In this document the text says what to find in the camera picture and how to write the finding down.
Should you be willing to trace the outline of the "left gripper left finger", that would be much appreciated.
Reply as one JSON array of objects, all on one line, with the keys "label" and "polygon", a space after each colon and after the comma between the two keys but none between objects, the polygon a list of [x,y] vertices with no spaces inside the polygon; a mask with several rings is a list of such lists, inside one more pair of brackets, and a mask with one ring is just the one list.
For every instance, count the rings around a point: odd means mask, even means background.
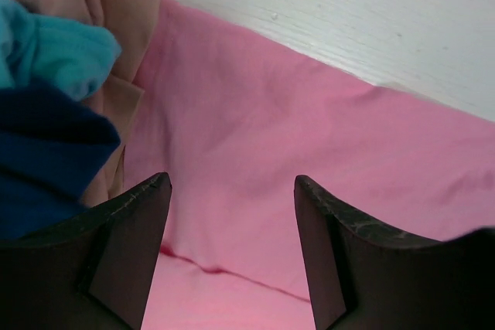
[{"label": "left gripper left finger", "polygon": [[1,243],[3,329],[139,329],[172,186],[156,174],[78,216]]}]

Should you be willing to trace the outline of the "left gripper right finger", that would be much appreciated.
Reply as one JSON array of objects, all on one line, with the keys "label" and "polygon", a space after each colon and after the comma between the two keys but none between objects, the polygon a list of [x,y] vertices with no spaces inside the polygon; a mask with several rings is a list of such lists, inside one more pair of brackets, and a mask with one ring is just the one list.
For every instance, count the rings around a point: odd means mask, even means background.
[{"label": "left gripper right finger", "polygon": [[306,175],[295,214],[317,329],[492,329],[494,230],[444,242],[400,230]]}]

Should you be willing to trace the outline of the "pink t shirt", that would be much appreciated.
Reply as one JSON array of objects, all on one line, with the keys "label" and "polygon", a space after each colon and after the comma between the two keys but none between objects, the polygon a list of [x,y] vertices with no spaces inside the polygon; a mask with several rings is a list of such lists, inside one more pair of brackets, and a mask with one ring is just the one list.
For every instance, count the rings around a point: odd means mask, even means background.
[{"label": "pink t shirt", "polygon": [[312,329],[293,199],[307,175],[400,229],[494,224],[494,125],[162,0],[125,184],[172,199],[146,329]]}]

